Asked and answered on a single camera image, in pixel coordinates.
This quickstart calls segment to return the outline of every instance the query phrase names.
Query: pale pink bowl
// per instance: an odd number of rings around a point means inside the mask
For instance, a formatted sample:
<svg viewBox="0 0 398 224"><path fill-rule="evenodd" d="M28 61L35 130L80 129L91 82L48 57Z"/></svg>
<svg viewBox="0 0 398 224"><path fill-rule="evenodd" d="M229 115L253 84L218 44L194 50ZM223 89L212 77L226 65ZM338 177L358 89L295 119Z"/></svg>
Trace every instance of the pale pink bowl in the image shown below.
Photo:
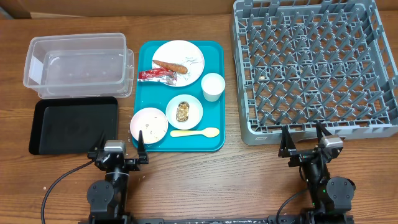
<svg viewBox="0 0 398 224"><path fill-rule="evenodd" d="M135 113L130 122L130 132L138 141L139 131L145 144L159 142L167 133L169 122L166 115L156 108L144 108Z"/></svg>

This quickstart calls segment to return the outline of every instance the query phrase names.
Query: black tray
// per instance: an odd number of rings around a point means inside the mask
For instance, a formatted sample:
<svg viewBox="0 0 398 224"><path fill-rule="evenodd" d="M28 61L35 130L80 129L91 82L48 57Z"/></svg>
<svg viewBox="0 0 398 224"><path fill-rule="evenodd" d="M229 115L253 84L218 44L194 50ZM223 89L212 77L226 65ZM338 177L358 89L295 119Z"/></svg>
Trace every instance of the black tray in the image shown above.
<svg viewBox="0 0 398 224"><path fill-rule="evenodd" d="M35 107L29 152L33 155L87 153L104 132L118 135L118 101L113 97L40 100Z"/></svg>

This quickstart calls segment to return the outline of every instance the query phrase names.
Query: red candy bar wrapper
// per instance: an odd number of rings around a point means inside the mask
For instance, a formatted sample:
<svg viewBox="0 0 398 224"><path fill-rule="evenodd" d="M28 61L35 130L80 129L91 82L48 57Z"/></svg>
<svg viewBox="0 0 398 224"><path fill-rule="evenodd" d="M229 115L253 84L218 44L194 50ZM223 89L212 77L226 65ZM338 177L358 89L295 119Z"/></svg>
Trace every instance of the red candy bar wrapper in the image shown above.
<svg viewBox="0 0 398 224"><path fill-rule="evenodd" d="M138 73L139 82L161 82L168 85L175 85L177 83L176 74L166 68L154 68L152 70Z"/></svg>

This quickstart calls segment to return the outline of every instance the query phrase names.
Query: round plate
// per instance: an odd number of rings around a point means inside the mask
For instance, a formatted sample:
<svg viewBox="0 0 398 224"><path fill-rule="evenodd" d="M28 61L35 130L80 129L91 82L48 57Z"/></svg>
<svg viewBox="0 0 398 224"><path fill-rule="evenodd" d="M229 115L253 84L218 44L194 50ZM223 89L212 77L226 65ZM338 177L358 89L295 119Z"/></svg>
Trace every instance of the round plate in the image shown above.
<svg viewBox="0 0 398 224"><path fill-rule="evenodd" d="M188 119L184 122L177 121L177 108L181 102L189 104ZM168 103L166 107L166 117L169 123L181 130L188 130L195 127L203 116L203 107L198 99L191 95L178 95Z"/></svg>
<svg viewBox="0 0 398 224"><path fill-rule="evenodd" d="M145 144L153 144L160 141L167 132L169 122L166 115L156 108L144 108L135 113L130 122L130 132L138 141L139 131Z"/></svg>
<svg viewBox="0 0 398 224"><path fill-rule="evenodd" d="M196 81L205 69L205 58L200 49L193 43L184 40L173 40L160 46L152 60L176 63L188 69L187 74L177 73L175 87L187 86ZM152 62L152 68L160 68Z"/></svg>

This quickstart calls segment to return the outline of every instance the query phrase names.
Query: plastic bin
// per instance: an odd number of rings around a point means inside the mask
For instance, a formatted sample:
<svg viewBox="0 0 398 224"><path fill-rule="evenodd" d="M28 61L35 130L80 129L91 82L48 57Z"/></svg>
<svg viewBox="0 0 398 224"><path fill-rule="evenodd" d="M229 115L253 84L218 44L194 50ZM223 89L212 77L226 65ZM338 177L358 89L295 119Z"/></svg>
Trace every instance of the plastic bin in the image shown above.
<svg viewBox="0 0 398 224"><path fill-rule="evenodd" d="M124 34L78 34L33 38L24 85L40 98L128 97L134 55Z"/></svg>
<svg viewBox="0 0 398 224"><path fill-rule="evenodd" d="M398 132L398 71L374 0L237 0L232 45L242 140Z"/></svg>

